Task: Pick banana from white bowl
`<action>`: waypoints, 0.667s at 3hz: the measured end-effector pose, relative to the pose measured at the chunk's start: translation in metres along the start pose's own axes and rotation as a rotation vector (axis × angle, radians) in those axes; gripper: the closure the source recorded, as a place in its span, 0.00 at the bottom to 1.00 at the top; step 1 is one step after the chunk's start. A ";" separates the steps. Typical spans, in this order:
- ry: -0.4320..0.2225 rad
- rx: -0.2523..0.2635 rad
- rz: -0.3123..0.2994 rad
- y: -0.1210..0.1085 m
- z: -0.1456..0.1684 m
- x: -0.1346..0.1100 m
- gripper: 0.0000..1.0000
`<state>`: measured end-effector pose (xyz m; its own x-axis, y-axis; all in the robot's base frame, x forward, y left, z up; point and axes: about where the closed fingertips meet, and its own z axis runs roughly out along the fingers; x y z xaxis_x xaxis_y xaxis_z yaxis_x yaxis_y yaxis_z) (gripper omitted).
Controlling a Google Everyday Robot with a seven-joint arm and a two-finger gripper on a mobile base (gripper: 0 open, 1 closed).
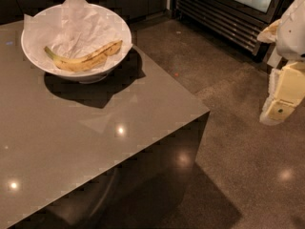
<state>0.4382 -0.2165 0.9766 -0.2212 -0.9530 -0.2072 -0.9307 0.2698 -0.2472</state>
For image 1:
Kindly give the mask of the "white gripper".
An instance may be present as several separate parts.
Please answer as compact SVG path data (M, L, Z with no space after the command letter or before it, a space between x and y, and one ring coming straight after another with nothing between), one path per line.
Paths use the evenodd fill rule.
M276 44L277 53L288 60L305 60L305 0L294 0L289 8L257 36L263 43ZM267 97L259 121L265 125L284 122L305 97L305 63L272 69Z

